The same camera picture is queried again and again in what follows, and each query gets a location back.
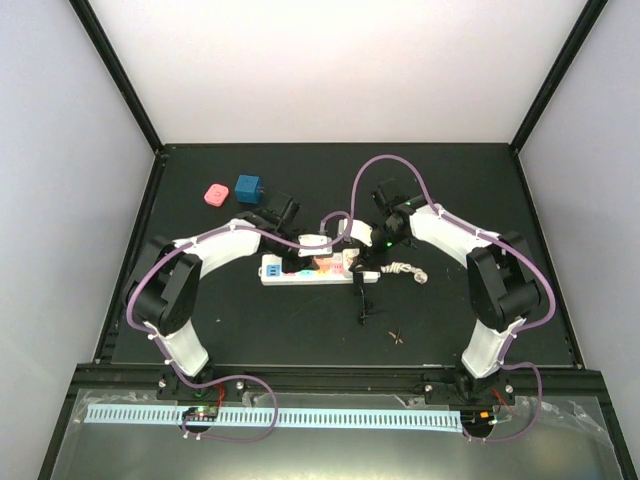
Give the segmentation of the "white power strip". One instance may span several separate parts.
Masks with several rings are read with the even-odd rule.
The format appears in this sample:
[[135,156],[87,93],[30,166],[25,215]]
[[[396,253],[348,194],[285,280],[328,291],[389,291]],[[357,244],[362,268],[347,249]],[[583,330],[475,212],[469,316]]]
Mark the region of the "white power strip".
[[315,270],[303,270],[285,274],[281,270],[281,259],[273,254],[264,254],[258,270],[264,286],[293,285],[345,285],[353,283],[353,273],[349,270],[352,261],[358,255],[358,249],[345,249],[332,254],[332,269],[329,274],[320,274]]

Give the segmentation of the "blue cube plug adapter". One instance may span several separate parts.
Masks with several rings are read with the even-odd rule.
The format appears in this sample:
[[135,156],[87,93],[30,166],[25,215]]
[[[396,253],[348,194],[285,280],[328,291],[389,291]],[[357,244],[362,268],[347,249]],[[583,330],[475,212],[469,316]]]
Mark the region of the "blue cube plug adapter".
[[259,176],[246,174],[238,176],[234,187],[234,194],[239,203],[258,205],[262,193],[262,180]]

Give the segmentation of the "pink plug adapter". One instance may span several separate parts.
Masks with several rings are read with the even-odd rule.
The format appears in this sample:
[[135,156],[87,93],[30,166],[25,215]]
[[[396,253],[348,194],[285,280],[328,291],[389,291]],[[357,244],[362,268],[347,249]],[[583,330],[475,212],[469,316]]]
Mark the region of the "pink plug adapter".
[[223,184],[214,183],[209,186],[204,194],[206,204],[219,208],[229,197],[229,188]]

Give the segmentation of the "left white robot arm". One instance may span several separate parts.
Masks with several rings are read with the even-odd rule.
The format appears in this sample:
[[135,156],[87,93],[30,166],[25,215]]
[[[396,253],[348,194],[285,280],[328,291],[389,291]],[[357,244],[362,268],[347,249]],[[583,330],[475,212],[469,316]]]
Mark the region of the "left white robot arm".
[[157,236],[143,248],[122,294],[129,326],[157,342],[181,372],[179,386],[193,399],[207,397],[215,376],[193,326],[200,280],[214,270],[257,253],[281,257],[294,271],[311,261],[300,255],[290,224],[300,204],[285,194],[244,211],[224,225],[186,239]]

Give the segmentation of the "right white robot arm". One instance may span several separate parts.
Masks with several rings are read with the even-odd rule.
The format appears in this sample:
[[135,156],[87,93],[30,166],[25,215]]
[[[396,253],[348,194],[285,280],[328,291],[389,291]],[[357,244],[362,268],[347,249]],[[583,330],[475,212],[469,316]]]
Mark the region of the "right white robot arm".
[[395,187],[396,182],[389,180],[372,193],[384,216],[382,224],[370,226],[347,218],[344,232],[362,246],[353,268],[381,271],[387,251],[412,240],[436,247],[465,268],[476,322],[456,367],[454,388],[462,401],[479,402],[505,367],[511,344],[529,327],[527,317],[543,300],[553,314],[555,297],[530,259],[522,235],[483,230],[451,214],[426,193],[411,198]]

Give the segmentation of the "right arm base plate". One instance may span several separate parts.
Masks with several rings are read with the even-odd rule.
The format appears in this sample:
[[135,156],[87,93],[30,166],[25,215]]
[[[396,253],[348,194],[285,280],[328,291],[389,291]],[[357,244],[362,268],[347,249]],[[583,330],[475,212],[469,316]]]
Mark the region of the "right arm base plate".
[[431,403],[473,407],[493,406],[502,401],[507,405],[515,403],[514,395],[507,391],[510,379],[502,373],[475,379],[462,370],[434,370],[424,373],[421,381],[421,391]]

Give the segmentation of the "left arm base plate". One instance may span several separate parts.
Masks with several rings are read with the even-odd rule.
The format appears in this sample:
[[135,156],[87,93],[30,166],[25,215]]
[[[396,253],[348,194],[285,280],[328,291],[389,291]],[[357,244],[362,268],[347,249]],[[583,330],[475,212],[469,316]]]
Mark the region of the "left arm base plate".
[[160,371],[153,384],[156,389],[156,398],[159,400],[171,400],[179,404],[191,402],[194,404],[213,404],[220,400],[230,402],[240,398],[248,381],[238,378],[238,375],[244,375],[244,372],[233,370],[206,371],[200,373],[197,377],[188,377],[187,380],[198,385],[208,384],[220,378],[224,378],[224,381],[214,386],[193,388],[183,382],[172,369],[168,368]]

